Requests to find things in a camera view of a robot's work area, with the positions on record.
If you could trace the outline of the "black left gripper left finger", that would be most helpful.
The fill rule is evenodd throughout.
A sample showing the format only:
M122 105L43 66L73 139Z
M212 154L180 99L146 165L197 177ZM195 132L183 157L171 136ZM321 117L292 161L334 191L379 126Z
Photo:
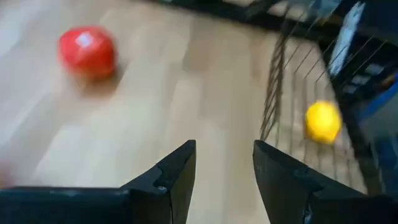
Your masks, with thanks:
M186 224L196 169L196 141L188 140L121 188L130 191L132 222Z

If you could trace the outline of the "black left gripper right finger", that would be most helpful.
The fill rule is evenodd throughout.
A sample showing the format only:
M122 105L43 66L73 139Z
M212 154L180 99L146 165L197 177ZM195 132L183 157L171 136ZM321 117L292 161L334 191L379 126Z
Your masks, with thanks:
M364 194L333 180L268 143L254 141L257 186L271 223L365 223Z

